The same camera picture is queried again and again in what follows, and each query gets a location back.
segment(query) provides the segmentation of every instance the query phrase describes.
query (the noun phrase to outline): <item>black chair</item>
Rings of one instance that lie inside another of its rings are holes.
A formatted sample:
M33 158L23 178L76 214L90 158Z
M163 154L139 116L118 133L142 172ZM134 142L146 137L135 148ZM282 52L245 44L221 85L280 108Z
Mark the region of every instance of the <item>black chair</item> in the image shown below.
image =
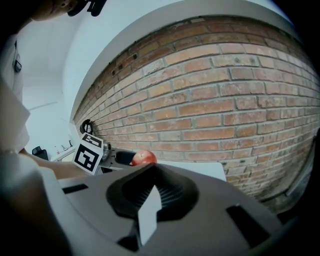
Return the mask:
M44 160L48 160L47 151L45 149L41 149L40 146L37 146L34 149L32 149L32 155L34 155L38 158L42 158Z

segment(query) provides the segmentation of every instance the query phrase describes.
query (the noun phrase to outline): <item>black slot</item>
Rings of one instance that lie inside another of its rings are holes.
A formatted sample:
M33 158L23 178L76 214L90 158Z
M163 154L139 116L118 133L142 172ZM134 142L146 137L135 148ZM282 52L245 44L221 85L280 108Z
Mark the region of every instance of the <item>black slot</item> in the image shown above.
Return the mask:
M88 186L85 185L85 184L79 184L79 185L75 185L75 186L69 186L69 187L65 187L63 188L63 192L65 194L69 194L69 193L73 193L73 192L77 192L77 191L80 191L80 190L85 190L87 189Z
M269 238L267 233L240 205L226 209L250 247L253 248Z

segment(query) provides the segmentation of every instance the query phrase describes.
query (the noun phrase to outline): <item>white ceiling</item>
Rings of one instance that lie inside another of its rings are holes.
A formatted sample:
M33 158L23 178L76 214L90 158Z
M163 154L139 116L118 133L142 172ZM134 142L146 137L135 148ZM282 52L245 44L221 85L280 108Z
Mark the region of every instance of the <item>white ceiling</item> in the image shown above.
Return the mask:
M85 11L47 21L33 21L18 34L22 72L28 76L62 75L65 59Z

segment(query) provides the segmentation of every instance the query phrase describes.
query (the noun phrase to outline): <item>white wall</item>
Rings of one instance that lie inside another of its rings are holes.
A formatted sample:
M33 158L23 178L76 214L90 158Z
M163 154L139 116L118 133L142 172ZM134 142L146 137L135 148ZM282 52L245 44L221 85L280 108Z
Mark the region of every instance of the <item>white wall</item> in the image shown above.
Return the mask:
M67 120L60 76L23 76L23 105L30 111L26 128L30 140L25 149L40 146L48 158L56 154L55 146L69 146L69 120Z
M269 0L108 0L98 17L85 15L66 58L62 81L70 120L96 77L121 51L158 28L203 15L254 18L296 36Z

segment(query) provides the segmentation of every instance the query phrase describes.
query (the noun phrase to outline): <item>red apple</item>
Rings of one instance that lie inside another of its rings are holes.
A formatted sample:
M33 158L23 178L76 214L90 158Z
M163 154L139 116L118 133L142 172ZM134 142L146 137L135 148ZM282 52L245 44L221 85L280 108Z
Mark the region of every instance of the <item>red apple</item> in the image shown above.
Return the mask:
M154 153L148 150L139 151L134 155L132 158L132 165L142 165L142 164L150 164L150 163L157 163L157 158Z

